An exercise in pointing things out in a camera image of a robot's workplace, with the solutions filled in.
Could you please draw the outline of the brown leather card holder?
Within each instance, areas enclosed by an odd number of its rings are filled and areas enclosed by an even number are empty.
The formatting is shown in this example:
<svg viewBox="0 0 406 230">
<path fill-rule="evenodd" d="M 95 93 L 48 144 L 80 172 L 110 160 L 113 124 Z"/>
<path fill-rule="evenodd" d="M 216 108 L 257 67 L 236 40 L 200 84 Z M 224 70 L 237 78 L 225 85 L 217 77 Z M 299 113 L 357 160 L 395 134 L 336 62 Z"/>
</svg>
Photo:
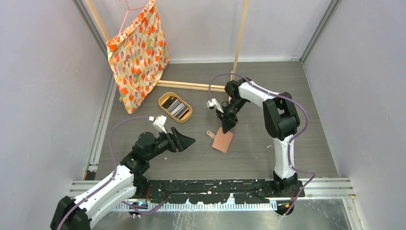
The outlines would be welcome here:
<svg viewBox="0 0 406 230">
<path fill-rule="evenodd" d="M 207 130 L 206 134 L 213 139 L 212 148 L 222 153 L 228 152 L 234 135 L 232 132 L 227 131 L 226 133 L 223 133 L 223 128 L 219 127 L 216 134 L 210 130 Z"/>
</svg>

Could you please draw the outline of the orange oval tray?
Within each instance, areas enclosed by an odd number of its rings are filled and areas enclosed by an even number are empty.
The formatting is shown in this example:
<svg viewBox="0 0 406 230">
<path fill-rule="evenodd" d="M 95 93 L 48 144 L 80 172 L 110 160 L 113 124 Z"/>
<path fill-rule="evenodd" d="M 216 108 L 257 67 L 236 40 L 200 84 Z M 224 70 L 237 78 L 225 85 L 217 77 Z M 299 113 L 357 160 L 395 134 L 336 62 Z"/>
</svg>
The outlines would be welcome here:
<svg viewBox="0 0 406 230">
<path fill-rule="evenodd" d="M 163 94 L 158 104 L 160 108 L 179 124 L 186 123 L 192 116 L 192 107 L 173 92 Z"/>
</svg>

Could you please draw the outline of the stack of credit cards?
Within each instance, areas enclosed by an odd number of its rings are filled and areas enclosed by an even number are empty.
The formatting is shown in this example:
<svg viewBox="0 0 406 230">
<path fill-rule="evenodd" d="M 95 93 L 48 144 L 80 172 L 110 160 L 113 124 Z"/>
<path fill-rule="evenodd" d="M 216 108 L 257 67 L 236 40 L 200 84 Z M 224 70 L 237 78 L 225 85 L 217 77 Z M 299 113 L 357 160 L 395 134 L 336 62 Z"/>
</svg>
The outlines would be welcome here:
<svg viewBox="0 0 406 230">
<path fill-rule="evenodd" d="M 181 120 L 183 119 L 188 112 L 190 112 L 190 108 L 180 99 L 170 96 L 162 105 L 162 107 L 169 112 L 175 119 Z"/>
</svg>

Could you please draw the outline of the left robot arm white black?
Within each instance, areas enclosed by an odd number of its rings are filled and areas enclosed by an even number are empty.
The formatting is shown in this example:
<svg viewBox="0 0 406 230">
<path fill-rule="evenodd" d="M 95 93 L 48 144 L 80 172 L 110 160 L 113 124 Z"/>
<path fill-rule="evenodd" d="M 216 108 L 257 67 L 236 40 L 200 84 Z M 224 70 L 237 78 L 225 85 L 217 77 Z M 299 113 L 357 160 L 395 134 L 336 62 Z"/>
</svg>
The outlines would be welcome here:
<svg viewBox="0 0 406 230">
<path fill-rule="evenodd" d="M 142 198 L 147 192 L 143 174 L 150 160 L 165 151 L 182 152 L 195 139 L 181 134 L 175 127 L 155 137 L 151 132 L 139 135 L 138 140 L 115 169 L 86 192 L 70 198 L 63 197 L 57 204 L 50 229 L 91 230 L 113 208 L 125 200 Z"/>
</svg>

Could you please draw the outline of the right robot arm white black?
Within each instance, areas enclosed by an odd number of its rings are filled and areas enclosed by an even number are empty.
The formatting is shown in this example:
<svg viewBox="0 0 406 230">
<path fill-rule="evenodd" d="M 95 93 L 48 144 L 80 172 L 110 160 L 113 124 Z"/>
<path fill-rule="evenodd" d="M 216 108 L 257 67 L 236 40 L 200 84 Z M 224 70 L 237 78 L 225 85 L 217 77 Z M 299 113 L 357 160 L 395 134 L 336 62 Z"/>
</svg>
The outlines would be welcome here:
<svg viewBox="0 0 406 230">
<path fill-rule="evenodd" d="M 229 102 L 219 103 L 210 98 L 207 107 L 215 109 L 221 120 L 223 133 L 238 123 L 237 113 L 246 103 L 254 103 L 263 110 L 267 133 L 272 137 L 275 151 L 273 190 L 278 196 L 292 194 L 298 186 L 298 174 L 294 168 L 294 140 L 300 126 L 300 118 L 291 95 L 276 93 L 257 85 L 251 79 L 229 81 L 225 92 Z"/>
</svg>

